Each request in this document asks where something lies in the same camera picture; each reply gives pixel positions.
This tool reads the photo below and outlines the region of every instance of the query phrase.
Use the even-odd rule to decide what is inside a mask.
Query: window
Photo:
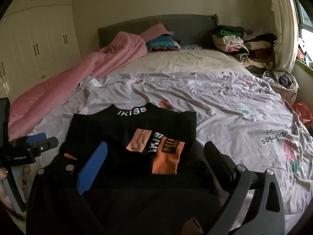
[[[305,9],[298,0],[294,0],[297,10],[299,36],[306,45],[306,51],[310,58],[313,60],[313,21],[306,13]]]

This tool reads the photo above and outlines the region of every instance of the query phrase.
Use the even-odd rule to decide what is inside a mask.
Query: screw
[[[73,170],[74,169],[74,165],[72,165],[72,164],[69,164],[68,166],[66,166],[66,168],[65,168],[67,171],[71,171],[71,170]]]
[[[270,175],[273,175],[274,174],[274,171],[272,169],[267,169],[266,172]]]
[[[44,173],[44,169],[39,169],[38,171],[37,171],[37,174],[38,175],[42,175]]]
[[[237,169],[240,170],[240,171],[245,171],[246,170],[246,167],[244,167],[242,164],[239,164],[237,166]]]

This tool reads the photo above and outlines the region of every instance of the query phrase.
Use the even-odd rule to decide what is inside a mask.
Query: bed
[[[93,114],[112,103],[123,109],[151,102],[174,111],[196,111],[200,155],[205,142],[211,140],[236,164],[253,171],[274,170],[283,196],[287,234],[312,198],[312,137],[266,82],[213,50],[210,35],[218,25],[216,15],[163,15],[102,27],[98,29],[100,47],[108,45],[119,31],[139,34],[157,22],[175,31],[181,44],[199,44],[205,49],[148,53],[106,76],[89,76],[31,134],[45,132],[57,137],[61,145],[74,113]],[[26,194],[36,171],[57,153],[58,148],[45,152],[30,166]],[[219,191],[223,203],[227,195]],[[233,228],[243,221],[252,196],[251,191]]]

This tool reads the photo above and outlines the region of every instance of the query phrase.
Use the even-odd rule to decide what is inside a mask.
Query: green folded cloth
[[[221,31],[217,32],[217,34],[216,34],[216,36],[219,38],[222,38],[222,37],[228,36],[228,35],[234,35],[236,37],[241,37],[241,33],[232,33],[232,32],[228,32],[225,30],[221,30]]]

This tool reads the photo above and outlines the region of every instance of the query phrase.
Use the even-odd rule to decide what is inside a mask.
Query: green window ledge
[[[313,78],[313,69],[311,69],[309,66],[299,61],[298,59],[295,61],[295,63],[299,65],[306,73],[308,73]]]

